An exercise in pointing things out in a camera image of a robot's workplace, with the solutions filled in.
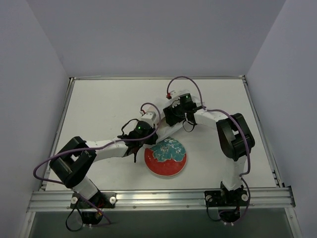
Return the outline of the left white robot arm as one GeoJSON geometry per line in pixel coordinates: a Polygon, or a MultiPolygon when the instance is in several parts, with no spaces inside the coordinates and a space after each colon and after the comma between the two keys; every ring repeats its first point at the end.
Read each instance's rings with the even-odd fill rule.
{"type": "Polygon", "coordinates": [[[98,188],[87,177],[93,162],[136,155],[144,144],[154,145],[158,139],[157,126],[139,120],[129,134],[120,135],[112,140],[85,141],[79,136],[73,137],[50,161],[63,185],[82,196],[82,202],[89,208],[99,204],[98,188]]]}

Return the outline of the white translucent plastic bag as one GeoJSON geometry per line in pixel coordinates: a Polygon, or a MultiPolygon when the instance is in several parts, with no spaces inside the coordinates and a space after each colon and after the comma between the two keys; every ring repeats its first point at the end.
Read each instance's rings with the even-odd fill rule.
{"type": "MultiPolygon", "coordinates": [[[[171,136],[182,127],[183,122],[177,123],[174,126],[169,126],[165,121],[165,115],[164,115],[163,109],[171,105],[172,101],[175,99],[171,99],[171,100],[168,100],[167,98],[155,99],[154,102],[152,103],[146,103],[146,106],[148,106],[147,109],[140,110],[141,116],[146,112],[155,112],[157,115],[155,124],[151,126],[156,128],[156,133],[158,135],[158,140],[156,144],[164,140],[165,138],[171,136]]],[[[198,106],[201,106],[201,103],[198,101],[197,97],[192,97],[192,100],[198,106]]]]}

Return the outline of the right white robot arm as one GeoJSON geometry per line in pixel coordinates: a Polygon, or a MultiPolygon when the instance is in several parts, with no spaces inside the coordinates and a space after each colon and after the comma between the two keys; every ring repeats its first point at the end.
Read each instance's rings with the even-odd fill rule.
{"type": "Polygon", "coordinates": [[[164,120],[158,130],[159,138],[171,136],[184,122],[215,129],[226,157],[221,181],[221,186],[225,189],[220,192],[220,199],[224,204],[232,204],[238,198],[236,190],[242,187],[242,176],[251,170],[250,153],[255,146],[254,137],[243,115],[230,115],[220,109],[206,109],[202,102],[194,102],[188,92],[172,91],[166,97],[167,101],[163,105],[164,120]]]}

